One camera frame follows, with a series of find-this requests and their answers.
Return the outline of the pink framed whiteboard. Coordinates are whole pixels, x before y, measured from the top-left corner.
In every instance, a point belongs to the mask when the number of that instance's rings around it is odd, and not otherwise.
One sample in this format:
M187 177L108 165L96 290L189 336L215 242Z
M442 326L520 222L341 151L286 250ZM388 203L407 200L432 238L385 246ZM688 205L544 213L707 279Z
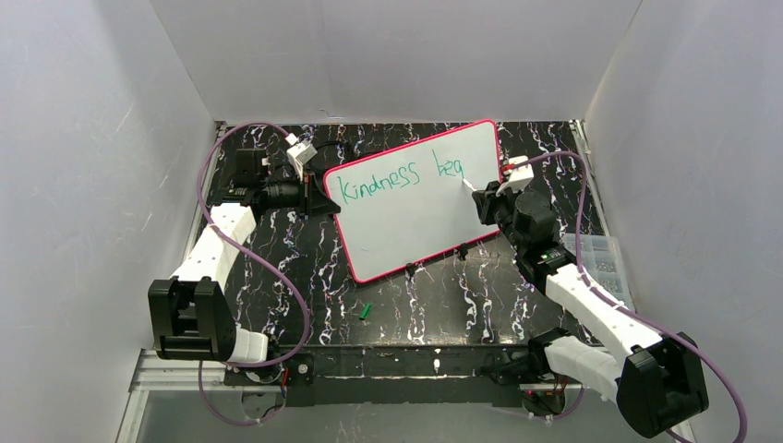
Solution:
M481 120L330 169L323 184L353 279L365 283L497 232L463 178L500 179L496 124Z

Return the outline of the green marker cap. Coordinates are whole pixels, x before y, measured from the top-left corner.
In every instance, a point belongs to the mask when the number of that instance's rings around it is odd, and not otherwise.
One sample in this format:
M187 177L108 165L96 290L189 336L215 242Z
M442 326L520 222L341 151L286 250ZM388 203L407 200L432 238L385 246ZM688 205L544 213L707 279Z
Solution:
M367 320L367 317L368 317L368 315L369 315L369 313L371 311L371 308L372 308L372 304L364 305L364 307L363 307L363 309L362 309L362 311L361 311L361 313L359 315L359 320L360 321L366 321Z

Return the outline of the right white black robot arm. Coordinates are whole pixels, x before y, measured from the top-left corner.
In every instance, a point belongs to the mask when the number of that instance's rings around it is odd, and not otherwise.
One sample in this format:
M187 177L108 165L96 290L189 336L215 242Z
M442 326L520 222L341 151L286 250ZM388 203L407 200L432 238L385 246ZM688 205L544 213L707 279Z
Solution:
M579 270L555 233L549 200L535 191L512 192L499 182L475 190L478 219L495 225L512 245L524 280L570 312L604 348L555 328L529 340L528 367L572 377L614 402L642 437L655 437L706 411L709 397L695 343L686 334L660 333L621 313L611 295Z

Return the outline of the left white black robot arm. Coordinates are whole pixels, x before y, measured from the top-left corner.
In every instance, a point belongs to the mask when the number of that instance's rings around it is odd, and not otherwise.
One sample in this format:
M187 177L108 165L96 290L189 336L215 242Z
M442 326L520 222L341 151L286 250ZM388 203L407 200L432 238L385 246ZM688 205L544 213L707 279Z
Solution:
M240 246L270 210L296 210L303 217L339 212L317 185L308 163L317 150L296 142L287 152L291 178L275 179L259 150L240 149L235 178L210 209L210 220L183 263L148 290L154 349L162 359L216 361L259 367L269 360L270 339L237 325L224 296Z

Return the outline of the black clip on whiteboard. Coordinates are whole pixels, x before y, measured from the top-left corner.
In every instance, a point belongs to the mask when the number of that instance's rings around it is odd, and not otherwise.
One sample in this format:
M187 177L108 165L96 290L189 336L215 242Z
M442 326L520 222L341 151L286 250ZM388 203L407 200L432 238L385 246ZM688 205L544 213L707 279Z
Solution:
M408 280L411 280L415 277L416 271L418 269L417 263L407 263L404 267L404 273Z

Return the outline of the clear plastic screw box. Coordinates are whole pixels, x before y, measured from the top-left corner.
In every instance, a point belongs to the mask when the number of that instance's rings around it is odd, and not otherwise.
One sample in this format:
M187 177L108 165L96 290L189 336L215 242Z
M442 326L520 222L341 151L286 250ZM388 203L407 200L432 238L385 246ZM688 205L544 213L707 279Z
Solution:
M580 250L584 268L590 276L634 311L618 240L612 236L582 234Z

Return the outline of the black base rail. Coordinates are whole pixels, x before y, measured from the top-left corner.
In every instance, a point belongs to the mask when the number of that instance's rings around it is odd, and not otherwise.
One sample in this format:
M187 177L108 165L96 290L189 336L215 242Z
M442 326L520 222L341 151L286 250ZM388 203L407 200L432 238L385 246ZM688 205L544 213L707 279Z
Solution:
M560 413L575 382L538 373L525 345L309 345L278 366L228 369L224 382L285 389L291 407L481 403Z

